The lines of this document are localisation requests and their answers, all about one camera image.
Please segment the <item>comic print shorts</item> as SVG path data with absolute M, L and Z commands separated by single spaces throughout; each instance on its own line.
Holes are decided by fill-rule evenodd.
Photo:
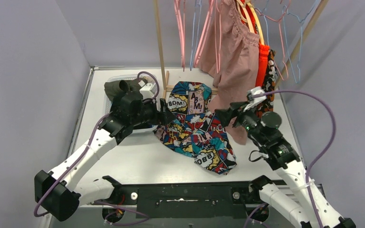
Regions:
M 236 156 L 219 118 L 208 108 L 211 88 L 198 82 L 178 82 L 167 106 L 176 117 L 159 126 L 155 136 L 168 149 L 190 157 L 200 167 L 228 174 L 236 167 Z

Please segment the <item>olive green shorts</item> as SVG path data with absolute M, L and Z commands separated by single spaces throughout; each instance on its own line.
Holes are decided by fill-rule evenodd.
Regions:
M 139 91 L 147 83 L 146 79 L 140 83 L 139 79 L 116 80 L 104 84 L 105 94 L 110 102 L 115 96 L 122 95 L 128 91 Z

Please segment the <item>thick pink plastic hanger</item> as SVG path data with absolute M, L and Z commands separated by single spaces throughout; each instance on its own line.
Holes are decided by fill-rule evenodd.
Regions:
M 204 43 L 206 41 L 207 35 L 208 35 L 208 31 L 210 29 L 210 23 L 211 23 L 211 18 L 213 15 L 213 9 L 214 9 L 214 5 L 215 5 L 215 1 L 214 0 L 209 0 L 209 8 L 204 20 L 204 25 L 202 28 L 202 33 L 198 42 L 198 47 L 194 56 L 194 62 L 193 62 L 193 66 L 196 68 L 199 60 L 201 58 L 202 52 L 203 52 L 203 46 Z

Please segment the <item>thin blue wire hanger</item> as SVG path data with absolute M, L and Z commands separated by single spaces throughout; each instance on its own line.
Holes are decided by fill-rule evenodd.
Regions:
M 191 54 L 190 54 L 190 64 L 189 69 L 190 71 L 193 70 L 194 64 L 194 57 L 197 49 L 198 43 L 198 34 L 199 34 L 199 26 L 201 20 L 201 11 L 202 11 L 202 0 L 195 0 L 194 5 L 194 15 L 193 15 L 193 22 L 192 22 L 192 42 L 191 42 Z

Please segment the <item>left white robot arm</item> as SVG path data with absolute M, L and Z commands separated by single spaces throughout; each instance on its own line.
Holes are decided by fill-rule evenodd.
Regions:
M 163 98 L 158 109 L 155 100 L 144 98 L 140 92 L 115 96 L 110 113 L 98 120 L 81 147 L 49 172 L 40 170 L 35 175 L 34 215 L 39 217 L 38 209 L 42 207 L 46 214 L 65 221 L 82 205 L 105 199 L 119 201 L 122 190 L 113 178 L 104 176 L 84 184 L 80 180 L 107 152 L 131 135 L 135 126 L 164 126 L 175 119 Z

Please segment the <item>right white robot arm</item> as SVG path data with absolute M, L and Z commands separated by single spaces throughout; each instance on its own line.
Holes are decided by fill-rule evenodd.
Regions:
M 283 137 L 282 123 L 276 112 L 261 117 L 247 107 L 246 102 L 232 103 L 229 109 L 215 111 L 223 126 L 232 119 L 242 126 L 256 145 L 262 159 L 282 178 L 296 197 L 292 200 L 265 175 L 249 182 L 251 201 L 265 202 L 296 228 L 354 228 L 351 218 L 345 218 L 326 200 L 312 180 L 306 180 L 306 169 L 299 154 Z

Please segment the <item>black orange patterned shorts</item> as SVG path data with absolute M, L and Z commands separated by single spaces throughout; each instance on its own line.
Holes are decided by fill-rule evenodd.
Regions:
M 264 81 L 261 86 L 261 88 L 265 92 L 271 92 L 271 91 L 275 90 L 276 79 L 278 77 L 277 68 L 276 68 L 276 65 L 274 62 L 275 53 L 276 53 L 275 50 L 271 49 L 268 54 L 268 64 L 267 64 L 266 73 L 264 76 Z M 258 104 L 255 114 L 258 117 L 261 117 L 265 112 L 273 111 L 274 100 L 275 100 L 274 94 L 268 95 L 267 99 L 265 101 Z

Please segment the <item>dusty pink shorts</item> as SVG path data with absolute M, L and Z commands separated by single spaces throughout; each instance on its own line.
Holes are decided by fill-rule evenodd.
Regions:
M 198 68 L 213 77 L 217 95 L 209 102 L 211 112 L 227 109 L 232 102 L 247 100 L 259 68 L 259 35 L 242 24 L 234 0 L 219 1 L 221 9 L 221 69 L 216 73 L 214 18 L 203 46 Z

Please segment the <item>orange red shorts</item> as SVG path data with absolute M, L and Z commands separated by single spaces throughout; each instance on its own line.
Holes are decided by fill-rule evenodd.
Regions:
M 265 44 L 261 24 L 251 1 L 237 0 L 236 8 L 238 10 L 242 24 L 245 24 L 251 33 L 259 35 L 259 68 L 255 86 L 262 86 L 267 70 L 270 48 Z

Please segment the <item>white perforated plastic basket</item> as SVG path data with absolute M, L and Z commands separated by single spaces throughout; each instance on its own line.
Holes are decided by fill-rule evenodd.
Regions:
M 107 82 L 116 80 L 134 80 L 139 79 L 141 83 L 143 79 L 147 83 L 154 83 L 157 86 L 159 93 L 159 86 L 155 76 L 147 72 L 142 72 L 140 75 L 121 75 L 110 78 Z M 131 134 L 143 134 L 153 131 L 157 126 L 152 125 L 144 118 L 144 111 L 151 111 L 156 109 L 156 98 L 143 99 L 139 91 L 128 91 L 122 95 L 115 96 L 110 102 L 107 98 L 106 112 L 110 113 L 110 120 L 114 120 L 116 124 L 121 126 L 123 131 Z

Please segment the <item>wooden clothes rack frame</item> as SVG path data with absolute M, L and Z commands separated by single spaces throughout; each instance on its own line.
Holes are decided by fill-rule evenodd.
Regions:
M 326 0 L 319 1 L 320 3 L 317 5 L 312 18 L 307 25 L 306 39 L 328 3 Z M 153 4 L 163 80 L 161 96 L 165 97 L 166 94 L 171 91 L 170 72 L 169 70 L 166 70 L 165 67 L 175 67 L 181 64 L 180 38 L 177 32 L 177 22 L 175 20 L 174 2 L 171 0 L 155 0 L 153 1 Z

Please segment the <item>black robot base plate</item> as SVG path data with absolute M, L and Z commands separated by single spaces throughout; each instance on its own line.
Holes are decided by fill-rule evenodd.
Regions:
M 107 178 L 115 188 L 107 198 L 95 200 L 98 205 L 133 206 L 137 218 L 201 219 L 247 215 L 245 206 L 262 203 L 258 193 L 250 191 L 249 181 L 121 184 Z

